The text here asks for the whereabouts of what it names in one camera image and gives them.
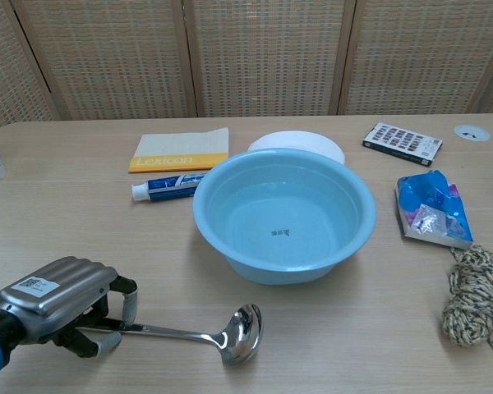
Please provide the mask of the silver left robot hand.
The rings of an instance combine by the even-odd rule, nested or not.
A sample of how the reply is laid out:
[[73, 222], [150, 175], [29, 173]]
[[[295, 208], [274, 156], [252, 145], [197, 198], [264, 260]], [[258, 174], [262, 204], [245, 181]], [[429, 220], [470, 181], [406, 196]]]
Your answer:
[[19, 345], [53, 341], [81, 358], [94, 358], [122, 340], [93, 341], [79, 331], [108, 315], [108, 293], [123, 295], [122, 321], [136, 319], [138, 287], [113, 267], [89, 259], [57, 259], [0, 290], [0, 350], [8, 362]]

